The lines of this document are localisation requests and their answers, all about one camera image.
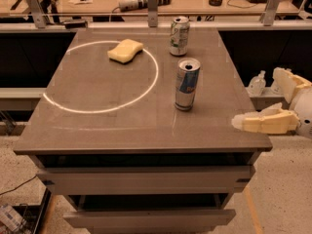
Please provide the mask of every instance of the gray tabletop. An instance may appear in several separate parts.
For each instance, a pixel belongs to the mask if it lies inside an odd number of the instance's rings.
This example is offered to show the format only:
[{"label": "gray tabletop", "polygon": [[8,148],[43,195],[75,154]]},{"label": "gray tabletop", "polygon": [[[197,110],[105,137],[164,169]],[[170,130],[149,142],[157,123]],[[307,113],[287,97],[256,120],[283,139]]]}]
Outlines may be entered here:
[{"label": "gray tabletop", "polygon": [[[254,107],[216,29],[192,27],[184,58],[201,62],[192,110],[175,108],[177,62],[168,28],[76,34],[15,147],[17,154],[185,153],[270,150],[267,135],[234,129]],[[128,64],[107,51],[143,43]]]}]

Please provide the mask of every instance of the floor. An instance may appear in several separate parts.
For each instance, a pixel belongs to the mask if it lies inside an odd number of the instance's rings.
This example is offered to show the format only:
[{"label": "floor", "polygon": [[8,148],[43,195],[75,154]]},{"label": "floor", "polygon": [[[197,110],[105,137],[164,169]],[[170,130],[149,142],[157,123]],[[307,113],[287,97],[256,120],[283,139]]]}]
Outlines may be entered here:
[{"label": "floor", "polygon": [[[235,194],[228,209],[236,216],[227,226],[210,234],[308,234],[312,230],[312,139],[301,136],[271,136],[273,150],[263,153],[255,164],[256,174],[243,193]],[[0,136],[0,193],[35,176],[37,168],[26,156],[13,152],[17,136]],[[0,196],[8,203],[38,205],[45,187],[38,178]],[[72,211],[62,196],[53,196],[42,234],[87,234],[74,229],[62,214]]]}]

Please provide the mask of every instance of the can lid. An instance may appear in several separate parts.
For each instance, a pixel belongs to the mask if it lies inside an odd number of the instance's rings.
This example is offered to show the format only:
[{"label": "can lid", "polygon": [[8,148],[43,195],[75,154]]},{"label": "can lid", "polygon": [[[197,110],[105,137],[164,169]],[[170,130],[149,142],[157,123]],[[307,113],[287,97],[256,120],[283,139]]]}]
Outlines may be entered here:
[{"label": "can lid", "polygon": [[201,67],[201,62],[195,58],[182,58],[178,61],[178,66],[185,71],[196,71]]},{"label": "can lid", "polygon": [[186,22],[189,22],[189,18],[184,17],[184,16],[179,16],[179,17],[174,18],[174,21],[176,23],[186,23]]}]

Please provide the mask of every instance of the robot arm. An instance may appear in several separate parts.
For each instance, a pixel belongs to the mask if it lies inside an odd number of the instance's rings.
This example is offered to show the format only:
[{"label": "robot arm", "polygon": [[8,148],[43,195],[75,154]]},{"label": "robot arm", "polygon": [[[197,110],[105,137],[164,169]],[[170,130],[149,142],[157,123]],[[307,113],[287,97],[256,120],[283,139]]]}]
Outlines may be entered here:
[{"label": "robot arm", "polygon": [[261,112],[236,115],[232,125],[247,132],[285,134],[296,131],[300,136],[312,138],[312,83],[279,67],[274,69],[273,78],[286,102],[291,104],[290,110],[282,109],[282,103],[277,103]]}]

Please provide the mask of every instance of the can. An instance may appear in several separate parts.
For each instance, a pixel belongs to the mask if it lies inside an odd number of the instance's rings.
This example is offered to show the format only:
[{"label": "can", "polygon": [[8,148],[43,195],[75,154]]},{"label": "can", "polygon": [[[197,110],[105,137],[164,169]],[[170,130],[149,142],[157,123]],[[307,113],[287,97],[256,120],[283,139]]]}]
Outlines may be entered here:
[{"label": "can", "polygon": [[201,62],[195,58],[182,58],[177,63],[175,107],[187,111],[193,107]]},{"label": "can", "polygon": [[183,56],[187,52],[189,19],[183,16],[173,19],[170,34],[170,53]]}]

